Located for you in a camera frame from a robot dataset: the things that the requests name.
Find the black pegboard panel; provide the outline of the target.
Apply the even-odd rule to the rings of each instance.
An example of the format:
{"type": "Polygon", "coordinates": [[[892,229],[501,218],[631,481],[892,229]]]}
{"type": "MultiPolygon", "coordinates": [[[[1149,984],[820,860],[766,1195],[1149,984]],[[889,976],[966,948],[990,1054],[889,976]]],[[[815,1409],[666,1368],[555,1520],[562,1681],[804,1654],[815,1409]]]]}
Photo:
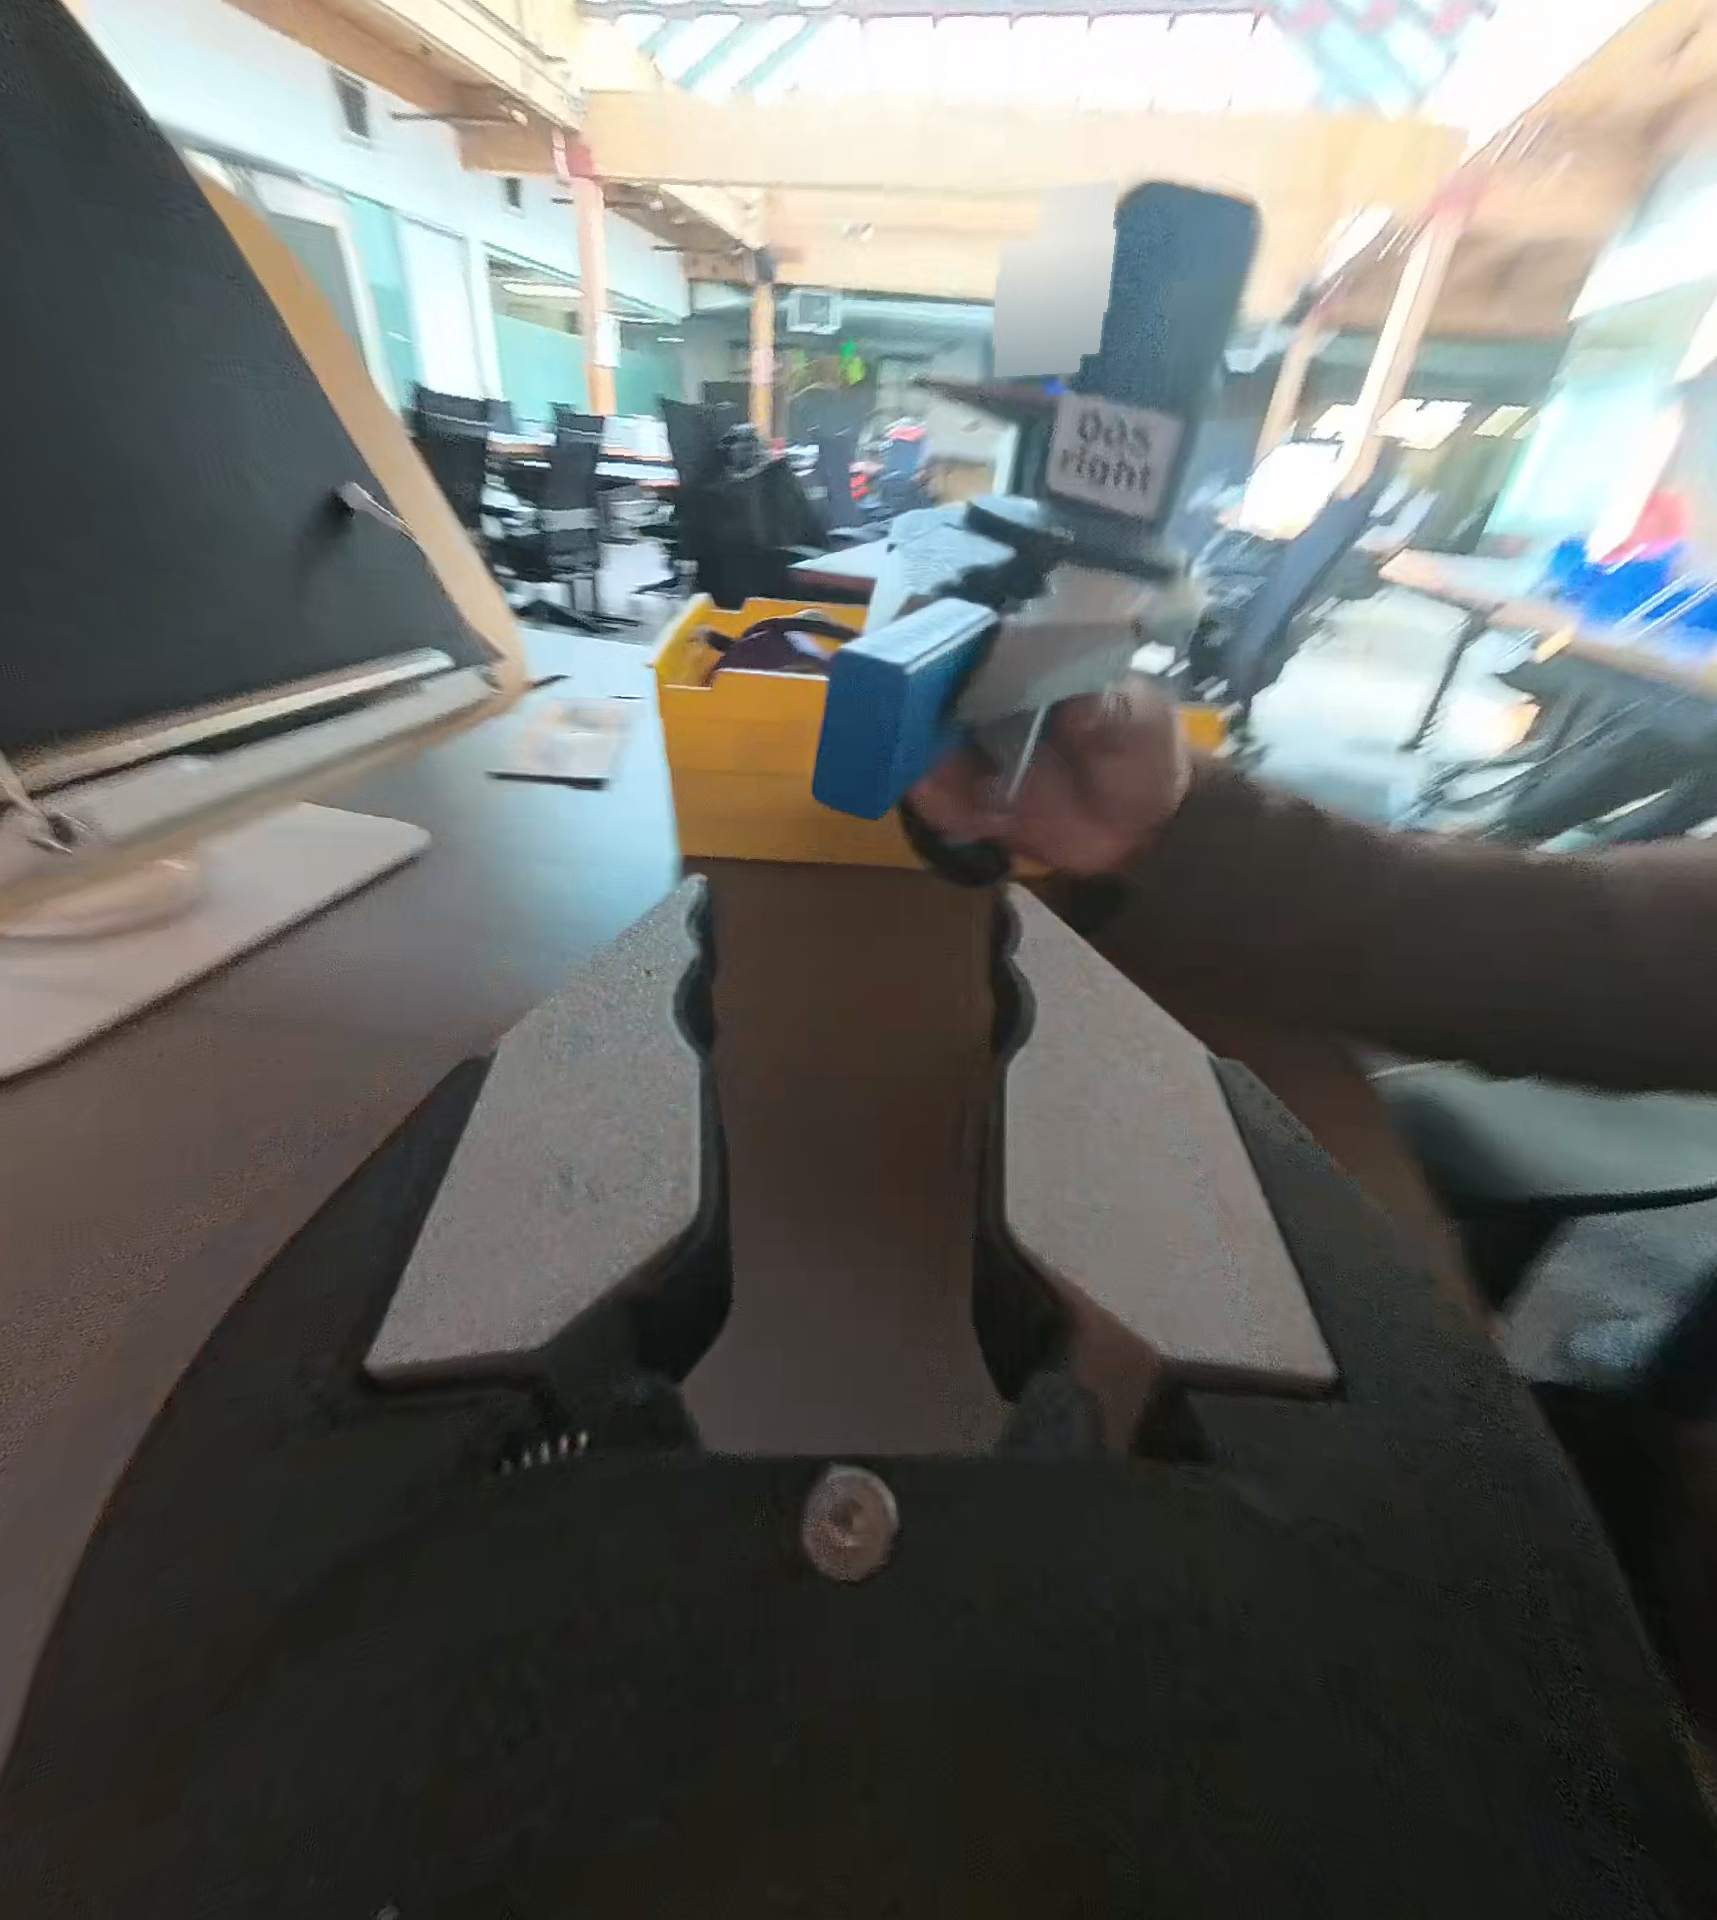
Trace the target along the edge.
{"type": "Polygon", "coordinates": [[[414,864],[325,788],[520,660],[290,250],[65,4],[0,4],[0,1083],[414,864]]]}

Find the person's right forearm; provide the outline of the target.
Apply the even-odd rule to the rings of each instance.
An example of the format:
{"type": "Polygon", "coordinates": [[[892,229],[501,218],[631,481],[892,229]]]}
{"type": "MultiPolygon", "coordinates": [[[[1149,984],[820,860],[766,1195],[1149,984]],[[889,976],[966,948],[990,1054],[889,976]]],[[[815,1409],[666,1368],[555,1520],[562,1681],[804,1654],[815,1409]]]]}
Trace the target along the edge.
{"type": "Polygon", "coordinates": [[[1218,1012],[1517,1078],[1717,1094],[1717,836],[1522,851],[1360,825],[1206,763],[1083,911],[1124,971],[1218,1012]]]}

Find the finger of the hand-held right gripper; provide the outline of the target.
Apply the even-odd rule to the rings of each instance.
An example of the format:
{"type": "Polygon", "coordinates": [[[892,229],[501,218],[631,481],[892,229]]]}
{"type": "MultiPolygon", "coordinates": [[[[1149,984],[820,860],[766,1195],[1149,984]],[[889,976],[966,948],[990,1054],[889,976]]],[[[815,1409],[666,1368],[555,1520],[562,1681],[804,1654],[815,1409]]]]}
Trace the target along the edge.
{"type": "Polygon", "coordinates": [[[964,502],[897,516],[884,539],[866,633],[937,601],[1012,609],[1039,591],[1039,565],[969,522],[964,502]]]}

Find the blue rectangular block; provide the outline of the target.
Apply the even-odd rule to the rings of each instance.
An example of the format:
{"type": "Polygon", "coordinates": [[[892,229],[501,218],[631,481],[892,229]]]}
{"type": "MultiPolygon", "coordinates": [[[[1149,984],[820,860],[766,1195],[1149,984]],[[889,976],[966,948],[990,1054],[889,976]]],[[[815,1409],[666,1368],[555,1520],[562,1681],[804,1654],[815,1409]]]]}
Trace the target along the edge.
{"type": "Polygon", "coordinates": [[[960,740],[955,706],[999,613],[944,598],[902,612],[837,649],[825,679],[814,801],[883,821],[960,740]]]}

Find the flat paper booklet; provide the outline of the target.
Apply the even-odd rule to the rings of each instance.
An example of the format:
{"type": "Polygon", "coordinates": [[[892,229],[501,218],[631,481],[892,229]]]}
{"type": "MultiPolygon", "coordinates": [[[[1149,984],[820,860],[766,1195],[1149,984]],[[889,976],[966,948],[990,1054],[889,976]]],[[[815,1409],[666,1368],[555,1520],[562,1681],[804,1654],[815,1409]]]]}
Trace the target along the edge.
{"type": "Polygon", "coordinates": [[[487,756],[487,778],[604,789],[628,753],[642,703],[633,696],[537,696],[487,756]]]}

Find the yellow plastic bin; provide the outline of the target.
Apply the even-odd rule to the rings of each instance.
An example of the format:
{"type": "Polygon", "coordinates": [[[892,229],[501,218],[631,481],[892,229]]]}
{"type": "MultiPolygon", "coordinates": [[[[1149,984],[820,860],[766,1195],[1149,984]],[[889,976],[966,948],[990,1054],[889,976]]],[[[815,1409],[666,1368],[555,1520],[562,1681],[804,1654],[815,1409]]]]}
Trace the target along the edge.
{"type": "MultiPolygon", "coordinates": [[[[1063,703],[1124,683],[1153,645],[1176,646],[1149,616],[998,613],[998,635],[955,706],[962,736],[934,770],[978,750],[1007,789],[1024,778],[1063,703]]],[[[874,822],[814,801],[828,662],[865,631],[866,609],[815,601],[753,598],[727,612],[699,593],[677,612],[654,676],[685,859],[923,866],[966,888],[1008,875],[1004,854],[935,834],[914,812],[914,792],[874,822]]]]}

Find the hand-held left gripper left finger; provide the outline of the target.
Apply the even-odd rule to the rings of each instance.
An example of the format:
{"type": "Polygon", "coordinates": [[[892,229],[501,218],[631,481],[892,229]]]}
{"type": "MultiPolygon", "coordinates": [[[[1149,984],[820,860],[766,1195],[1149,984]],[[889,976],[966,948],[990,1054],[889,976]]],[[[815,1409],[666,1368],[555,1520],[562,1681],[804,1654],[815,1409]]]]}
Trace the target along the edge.
{"type": "Polygon", "coordinates": [[[712,900],[682,881],[492,1054],[366,1372],[504,1376],[696,1248],[718,1203],[712,900]]]}

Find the black office chair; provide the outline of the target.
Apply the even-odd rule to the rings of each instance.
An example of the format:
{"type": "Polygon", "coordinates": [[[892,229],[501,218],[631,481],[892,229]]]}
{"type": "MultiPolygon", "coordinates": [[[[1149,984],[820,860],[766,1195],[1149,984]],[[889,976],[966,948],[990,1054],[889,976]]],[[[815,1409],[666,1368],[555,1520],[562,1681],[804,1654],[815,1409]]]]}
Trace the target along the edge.
{"type": "Polygon", "coordinates": [[[490,440],[511,421],[502,401],[447,393],[421,382],[411,390],[404,424],[437,491],[464,533],[484,540],[490,440]]]}
{"type": "Polygon", "coordinates": [[[1449,1064],[1390,1066],[1372,1088],[1450,1219],[1488,1310],[1506,1310],[1579,1221],[1717,1200],[1717,1141],[1643,1096],[1449,1064]]]}
{"type": "Polygon", "coordinates": [[[832,550],[832,530],[789,460],[734,409],[664,399],[676,470],[676,544],[718,608],[781,598],[792,571],[832,550]]]}
{"type": "Polygon", "coordinates": [[[559,408],[542,460],[501,459],[495,466],[520,510],[492,544],[501,576],[537,591],[524,616],[585,633],[616,626],[603,608],[603,434],[604,418],[559,408]]]}

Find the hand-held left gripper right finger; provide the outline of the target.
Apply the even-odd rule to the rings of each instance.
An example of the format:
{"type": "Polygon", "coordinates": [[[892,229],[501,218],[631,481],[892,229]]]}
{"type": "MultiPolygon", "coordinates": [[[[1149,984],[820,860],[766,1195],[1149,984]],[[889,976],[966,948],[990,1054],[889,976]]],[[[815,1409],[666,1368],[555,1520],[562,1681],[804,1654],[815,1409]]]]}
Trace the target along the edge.
{"type": "Polygon", "coordinates": [[[1064,1312],[1073,1380],[1328,1399],[1339,1380],[1209,1050],[1012,889],[1017,1031],[993,1225],[1064,1312]]]}

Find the person's right hand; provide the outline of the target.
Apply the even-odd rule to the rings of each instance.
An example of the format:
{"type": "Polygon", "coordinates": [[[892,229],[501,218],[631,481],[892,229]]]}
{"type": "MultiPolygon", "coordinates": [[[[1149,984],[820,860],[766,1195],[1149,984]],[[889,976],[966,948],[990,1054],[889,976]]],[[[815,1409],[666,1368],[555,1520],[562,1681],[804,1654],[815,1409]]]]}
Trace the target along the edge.
{"type": "Polygon", "coordinates": [[[944,840],[986,844],[1017,866],[1111,879],[1146,851],[1190,788],[1181,712],[1133,676],[1063,703],[1016,789],[978,750],[950,753],[914,789],[914,812],[944,840]]]}

